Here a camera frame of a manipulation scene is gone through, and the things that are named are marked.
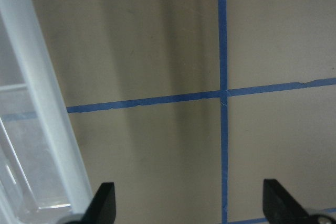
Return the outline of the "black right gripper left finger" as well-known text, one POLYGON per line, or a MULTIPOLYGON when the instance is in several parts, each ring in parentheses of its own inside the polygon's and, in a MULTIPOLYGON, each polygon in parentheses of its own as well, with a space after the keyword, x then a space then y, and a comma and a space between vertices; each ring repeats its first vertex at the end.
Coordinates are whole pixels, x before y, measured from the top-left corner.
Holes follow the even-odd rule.
POLYGON ((84 214, 64 217, 61 223, 107 223, 116 220, 117 206, 115 186, 113 182, 100 185, 84 214))

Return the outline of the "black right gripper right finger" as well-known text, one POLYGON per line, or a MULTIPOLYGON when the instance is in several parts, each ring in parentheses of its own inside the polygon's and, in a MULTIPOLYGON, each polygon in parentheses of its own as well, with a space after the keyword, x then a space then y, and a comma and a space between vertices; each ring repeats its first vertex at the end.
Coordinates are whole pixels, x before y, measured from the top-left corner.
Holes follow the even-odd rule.
POLYGON ((264 179, 262 190, 263 214, 268 223, 335 223, 335 218, 325 213, 305 210, 276 179, 264 179))

